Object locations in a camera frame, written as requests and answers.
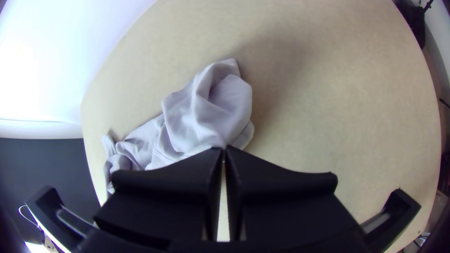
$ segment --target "beige table surface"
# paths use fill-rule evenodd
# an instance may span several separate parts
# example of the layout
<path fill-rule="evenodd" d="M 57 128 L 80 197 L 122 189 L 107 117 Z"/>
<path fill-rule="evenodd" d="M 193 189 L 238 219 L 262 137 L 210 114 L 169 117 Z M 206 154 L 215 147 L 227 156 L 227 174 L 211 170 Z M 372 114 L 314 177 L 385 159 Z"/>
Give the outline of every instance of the beige table surface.
<path fill-rule="evenodd" d="M 402 188 L 422 208 L 388 250 L 425 227 L 439 175 L 437 101 L 422 52 L 390 0 L 161 0 L 132 27 L 82 103 L 94 188 L 106 201 L 100 138 L 116 141 L 209 63 L 234 57 L 253 88 L 245 151 L 332 171 L 363 222 Z"/>

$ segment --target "white cable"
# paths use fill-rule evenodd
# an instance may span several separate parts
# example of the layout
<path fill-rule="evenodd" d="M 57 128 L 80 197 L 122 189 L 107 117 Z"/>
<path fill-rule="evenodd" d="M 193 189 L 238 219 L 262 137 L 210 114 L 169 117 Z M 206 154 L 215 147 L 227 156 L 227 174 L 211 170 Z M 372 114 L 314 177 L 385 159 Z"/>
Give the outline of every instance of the white cable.
<path fill-rule="evenodd" d="M 25 217 L 25 215 L 23 215 L 23 213 L 20 211 L 20 209 L 21 209 L 22 207 L 27 207 L 27 208 L 28 208 L 27 205 L 23 205 L 23 206 L 19 207 L 19 214 L 22 215 L 22 217 L 24 217 L 25 219 L 27 219 L 29 222 L 33 223 L 37 228 L 39 228 L 39 225 L 38 225 L 38 224 L 32 222 L 30 219 L 28 219 L 27 217 Z"/>

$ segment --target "crumpled fabric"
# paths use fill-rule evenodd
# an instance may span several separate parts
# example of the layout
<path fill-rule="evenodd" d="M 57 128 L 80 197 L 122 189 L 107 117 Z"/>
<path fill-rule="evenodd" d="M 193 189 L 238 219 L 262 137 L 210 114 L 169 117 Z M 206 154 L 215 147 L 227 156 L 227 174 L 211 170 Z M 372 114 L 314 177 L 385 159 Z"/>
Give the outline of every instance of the crumpled fabric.
<path fill-rule="evenodd" d="M 255 130 L 252 88 L 240 78 L 234 59 L 207 66 L 192 82 L 162 102 L 163 112 L 114 143 L 102 137 L 106 151 L 107 191 L 117 170 L 154 170 L 212 147 L 244 149 Z"/>

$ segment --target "table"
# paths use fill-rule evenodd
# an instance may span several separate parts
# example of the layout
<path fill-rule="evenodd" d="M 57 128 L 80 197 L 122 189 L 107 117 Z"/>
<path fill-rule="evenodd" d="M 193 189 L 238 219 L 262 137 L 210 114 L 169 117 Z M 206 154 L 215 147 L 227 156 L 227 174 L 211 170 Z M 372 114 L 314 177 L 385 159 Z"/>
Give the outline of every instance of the table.
<path fill-rule="evenodd" d="M 423 231 L 439 175 L 439 114 L 424 57 L 390 0 L 158 1 L 82 103 L 101 204 L 101 135 L 123 139 L 197 71 L 229 57 L 253 88 L 255 135 L 246 152 L 295 171 L 337 174 L 335 194 L 359 223 L 402 188 L 422 208 L 388 252 Z"/>

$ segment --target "dark gray wall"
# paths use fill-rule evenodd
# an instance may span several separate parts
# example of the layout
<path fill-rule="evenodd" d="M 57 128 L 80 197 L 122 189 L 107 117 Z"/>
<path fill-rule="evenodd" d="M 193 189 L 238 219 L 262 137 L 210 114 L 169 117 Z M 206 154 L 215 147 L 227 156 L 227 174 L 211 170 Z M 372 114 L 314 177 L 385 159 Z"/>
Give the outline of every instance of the dark gray wall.
<path fill-rule="evenodd" d="M 41 233 L 17 209 L 45 185 L 56 188 L 65 206 L 82 218 L 91 221 L 100 208 L 83 139 L 0 138 L 0 201 L 25 241 L 36 242 Z M 30 216 L 26 208 L 22 212 Z"/>

